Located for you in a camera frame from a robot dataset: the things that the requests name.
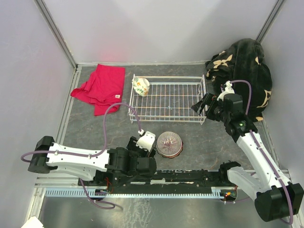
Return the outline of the floral orange green bowl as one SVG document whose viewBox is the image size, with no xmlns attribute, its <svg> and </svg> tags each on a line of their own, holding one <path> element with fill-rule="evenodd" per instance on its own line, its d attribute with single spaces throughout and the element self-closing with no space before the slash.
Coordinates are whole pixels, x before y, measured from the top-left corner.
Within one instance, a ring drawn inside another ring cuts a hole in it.
<svg viewBox="0 0 304 228">
<path fill-rule="evenodd" d="M 132 80 L 132 86 L 138 95 L 143 97 L 146 97 L 148 95 L 150 83 L 146 78 L 135 76 Z"/>
</svg>

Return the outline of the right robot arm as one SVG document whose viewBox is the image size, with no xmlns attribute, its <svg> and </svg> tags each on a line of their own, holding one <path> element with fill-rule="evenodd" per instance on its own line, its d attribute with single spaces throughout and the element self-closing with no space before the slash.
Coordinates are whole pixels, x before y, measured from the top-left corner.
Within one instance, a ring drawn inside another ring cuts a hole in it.
<svg viewBox="0 0 304 228">
<path fill-rule="evenodd" d="M 197 114 L 207 106 L 206 118 L 222 122 L 226 132 L 248 157 L 257 178 L 248 174 L 241 166 L 234 165 L 218 173 L 218 181 L 228 186 L 240 187 L 253 201 L 260 218 L 265 221 L 282 219 L 298 214 L 304 189 L 293 184 L 280 170 L 265 148 L 256 126 L 243 109 L 240 95 L 226 94 L 218 98 L 211 93 L 191 108 Z"/>
</svg>

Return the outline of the white wire dish rack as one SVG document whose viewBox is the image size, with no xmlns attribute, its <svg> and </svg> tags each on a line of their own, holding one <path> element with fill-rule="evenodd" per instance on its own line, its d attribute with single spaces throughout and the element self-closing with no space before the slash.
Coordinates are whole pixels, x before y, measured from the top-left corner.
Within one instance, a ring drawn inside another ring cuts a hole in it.
<svg viewBox="0 0 304 228">
<path fill-rule="evenodd" d="M 203 124 L 205 110 L 195 113 L 191 107 L 206 93 L 202 76 L 136 76 L 132 85 L 146 79 L 150 83 L 147 96 L 141 96 L 133 87 L 129 105 L 144 122 L 185 122 Z"/>
</svg>

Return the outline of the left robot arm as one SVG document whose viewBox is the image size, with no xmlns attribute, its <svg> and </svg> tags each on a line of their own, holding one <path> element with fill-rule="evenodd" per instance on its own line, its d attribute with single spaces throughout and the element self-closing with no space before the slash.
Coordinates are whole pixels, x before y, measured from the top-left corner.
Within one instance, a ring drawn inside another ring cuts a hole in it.
<svg viewBox="0 0 304 228">
<path fill-rule="evenodd" d="M 86 150 L 66 147 L 51 136 L 41 138 L 29 162 L 28 171 L 48 174 L 65 173 L 94 185 L 101 185 L 105 173 L 117 176 L 152 175 L 156 171 L 153 146 L 155 135 L 146 132 L 139 139 L 131 137 L 128 145 L 115 149 Z"/>
</svg>

